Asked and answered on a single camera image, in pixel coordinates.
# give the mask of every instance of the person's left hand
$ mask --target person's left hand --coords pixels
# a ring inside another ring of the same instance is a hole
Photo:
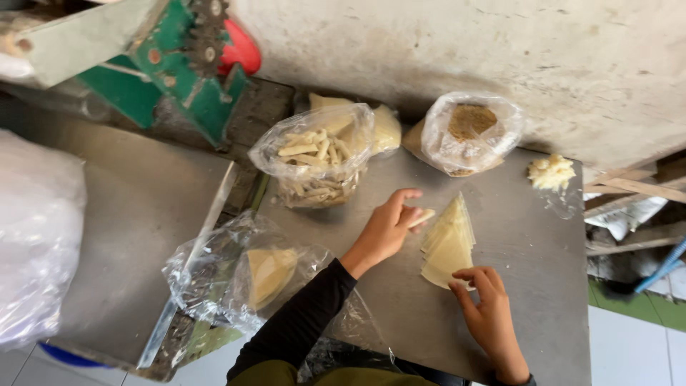
[[[396,190],[382,206],[374,209],[372,217],[352,248],[340,258],[343,267],[355,278],[400,251],[409,230],[419,233],[426,225],[421,223],[408,228],[412,221],[422,214],[418,207],[404,205],[409,198],[422,197],[422,191],[415,188]]]

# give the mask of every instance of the stainless steel table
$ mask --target stainless steel table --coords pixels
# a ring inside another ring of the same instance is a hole
[[[50,343],[147,367],[176,306],[162,276],[176,247],[211,231],[236,178],[227,159],[0,99],[0,127],[86,160],[79,267]]]
[[[275,208],[270,204],[276,192],[272,180],[259,213],[288,236],[322,244],[341,256],[374,207],[396,189],[422,188],[424,196],[410,205],[438,212],[461,191],[476,238],[474,264],[494,266],[503,277],[519,344],[539,385],[590,385],[584,219],[581,208],[569,220],[562,219],[532,189],[527,165],[546,156],[515,149],[495,169],[451,178],[400,149],[389,158],[370,160],[346,205]],[[567,194],[581,204],[580,163],[575,162],[574,170],[577,177]],[[420,276],[420,243],[421,236],[409,235],[403,249],[369,270],[357,287],[397,357],[487,383],[491,364],[469,334],[457,300]]]

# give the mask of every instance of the bag of brown crumbs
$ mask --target bag of brown crumbs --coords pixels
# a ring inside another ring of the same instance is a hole
[[[403,136],[403,146],[451,177],[498,166],[519,143],[527,117],[521,107],[485,91],[442,95]]]

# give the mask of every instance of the hand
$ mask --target hand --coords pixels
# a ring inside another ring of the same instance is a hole
[[[422,214],[422,209],[405,206],[404,202],[409,198],[419,197],[422,197],[422,191],[419,189],[398,189],[386,203],[374,209],[372,217],[355,244],[340,259],[343,267],[355,279],[359,279],[369,268],[400,251],[408,230],[417,234],[420,228],[426,225],[424,222],[408,228],[412,221]]]
[[[495,364],[496,378],[506,385],[529,381],[529,367],[517,343],[510,300],[500,275],[490,266],[475,266],[459,270],[453,277],[468,281],[479,293],[481,302],[474,305],[462,284],[448,284],[460,301],[469,332]]]

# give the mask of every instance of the white wall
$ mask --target white wall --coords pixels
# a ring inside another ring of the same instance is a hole
[[[423,115],[442,93],[502,93],[523,144],[594,170],[686,144],[684,0],[234,0],[267,79]]]

